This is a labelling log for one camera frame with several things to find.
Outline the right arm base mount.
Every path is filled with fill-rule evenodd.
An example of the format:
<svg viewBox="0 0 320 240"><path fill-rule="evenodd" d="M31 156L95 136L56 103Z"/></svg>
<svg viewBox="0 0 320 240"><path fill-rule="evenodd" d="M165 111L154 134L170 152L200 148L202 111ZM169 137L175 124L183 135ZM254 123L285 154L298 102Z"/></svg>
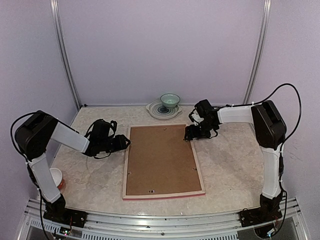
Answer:
<svg viewBox="0 0 320 240"><path fill-rule="evenodd" d="M283 217L280 209L282 198L282 193L272 199L261 194L259 198L259 207L252 209L244 208L238 213L241 226L249 227L281 219Z"/></svg>

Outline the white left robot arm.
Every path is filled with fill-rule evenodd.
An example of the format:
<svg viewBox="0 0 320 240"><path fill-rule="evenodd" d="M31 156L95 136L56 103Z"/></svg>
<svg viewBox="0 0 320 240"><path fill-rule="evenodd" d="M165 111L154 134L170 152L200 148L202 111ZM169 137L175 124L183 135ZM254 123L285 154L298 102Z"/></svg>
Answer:
<svg viewBox="0 0 320 240"><path fill-rule="evenodd" d="M30 178L43 201L51 206L49 212L57 221L66 222L70 218L70 211L64 207L64 197L49 170L47 146L54 141L96 159L101 153L110 155L129 147L131 141L125 135L117 134L117 128L118 123L114 120L107 122L98 119L82 135L42 110L22 115L11 124L12 145L25 159Z"/></svg>

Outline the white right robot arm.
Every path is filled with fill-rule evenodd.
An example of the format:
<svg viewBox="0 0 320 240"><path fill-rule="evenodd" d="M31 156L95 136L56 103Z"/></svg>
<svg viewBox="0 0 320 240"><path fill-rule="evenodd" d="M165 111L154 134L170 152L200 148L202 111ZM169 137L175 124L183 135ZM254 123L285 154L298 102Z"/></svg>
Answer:
<svg viewBox="0 0 320 240"><path fill-rule="evenodd" d="M249 105L213 107L207 99L201 100L188 115L192 124L185 127L184 140L211 139L220 125L248 123L254 127L256 141L264 159L263 187L256 218L266 222L279 207L284 190L281 178L284 172L283 145L287 126L271 100Z"/></svg>

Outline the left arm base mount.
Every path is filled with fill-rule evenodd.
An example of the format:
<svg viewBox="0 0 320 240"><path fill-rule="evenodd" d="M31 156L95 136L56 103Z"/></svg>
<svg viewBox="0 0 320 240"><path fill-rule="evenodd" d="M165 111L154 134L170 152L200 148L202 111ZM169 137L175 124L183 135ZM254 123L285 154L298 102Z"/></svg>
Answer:
<svg viewBox="0 0 320 240"><path fill-rule="evenodd" d="M66 207L66 201L62 194L54 202L49 202L42 198L45 203L43 217L56 223L68 225L70 227L84 228L88 213L81 210Z"/></svg>

